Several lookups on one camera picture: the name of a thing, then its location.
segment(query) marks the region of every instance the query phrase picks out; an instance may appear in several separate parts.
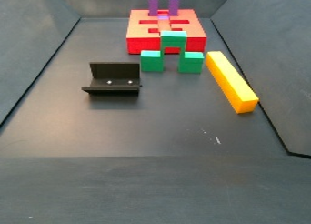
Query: purple block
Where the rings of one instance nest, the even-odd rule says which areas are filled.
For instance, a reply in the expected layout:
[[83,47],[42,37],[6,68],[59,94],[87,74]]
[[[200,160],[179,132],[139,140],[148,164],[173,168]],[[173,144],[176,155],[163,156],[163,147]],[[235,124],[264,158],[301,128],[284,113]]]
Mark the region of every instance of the purple block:
[[148,0],[149,4],[149,16],[157,16],[159,1]]
[[159,16],[157,19],[159,20],[169,20],[169,17],[168,16]]
[[169,0],[169,16],[179,15],[180,0]]

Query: yellow bar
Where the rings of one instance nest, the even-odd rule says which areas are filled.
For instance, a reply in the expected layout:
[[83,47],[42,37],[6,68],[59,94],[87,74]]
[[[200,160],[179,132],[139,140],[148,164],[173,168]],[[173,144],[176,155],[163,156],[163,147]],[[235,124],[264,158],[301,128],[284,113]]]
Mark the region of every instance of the yellow bar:
[[208,52],[207,67],[236,113],[251,112],[259,98],[221,52]]

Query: red base block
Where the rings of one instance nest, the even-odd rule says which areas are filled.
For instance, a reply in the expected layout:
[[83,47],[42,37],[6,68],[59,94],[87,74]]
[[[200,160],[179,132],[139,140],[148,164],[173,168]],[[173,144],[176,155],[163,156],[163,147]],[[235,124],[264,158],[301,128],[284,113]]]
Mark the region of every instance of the red base block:
[[[168,10],[159,10],[159,15],[167,15]],[[159,21],[156,16],[148,16],[148,10],[132,10],[128,20],[128,53],[139,54],[143,50],[160,50],[160,30],[187,32],[187,52],[204,52],[207,35],[192,9],[180,9],[177,16],[169,16],[169,23]],[[168,47],[165,53],[177,54],[180,48]]]

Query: black bracket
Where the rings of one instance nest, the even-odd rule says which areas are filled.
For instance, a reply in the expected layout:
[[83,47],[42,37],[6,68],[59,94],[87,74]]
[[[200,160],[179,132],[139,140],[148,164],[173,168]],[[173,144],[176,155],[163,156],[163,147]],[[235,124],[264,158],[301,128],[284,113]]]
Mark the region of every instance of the black bracket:
[[81,89],[91,95],[140,92],[140,63],[91,62],[92,82]]

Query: toy block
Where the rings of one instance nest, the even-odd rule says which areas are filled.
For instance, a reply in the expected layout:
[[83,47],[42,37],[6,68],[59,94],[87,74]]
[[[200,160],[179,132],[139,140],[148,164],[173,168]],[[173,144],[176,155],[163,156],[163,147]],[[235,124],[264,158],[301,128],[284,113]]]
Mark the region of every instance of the toy block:
[[[148,10],[132,10],[128,20],[128,53],[139,54],[143,50],[160,50],[159,21],[168,20],[168,10],[157,10],[157,16],[149,16]],[[204,52],[207,35],[191,9],[180,9],[177,16],[169,16],[169,29],[187,32],[185,51]],[[176,47],[165,48],[165,53],[180,53]]]
[[141,71],[161,72],[163,58],[160,51],[141,51]]
[[160,33],[161,42],[184,42],[187,38],[187,33],[184,31],[161,31]]
[[201,64],[203,63],[180,63],[179,72],[180,73],[199,74],[201,72]]
[[200,52],[184,52],[184,57],[180,57],[181,63],[203,63],[204,56]]
[[157,16],[159,0],[148,0],[149,4],[149,16]]
[[179,15],[180,0],[169,0],[169,16]]
[[175,50],[183,56],[187,41],[187,33],[184,31],[161,31],[160,32],[160,51],[161,54],[168,50]]
[[161,32],[161,31],[169,31],[171,30],[171,28],[169,28],[169,20],[159,18],[157,26],[159,26],[159,32]]
[[184,52],[180,56],[179,72],[180,73],[200,73],[204,56],[200,52]]
[[259,98],[221,52],[208,52],[207,67],[236,113],[251,112]]

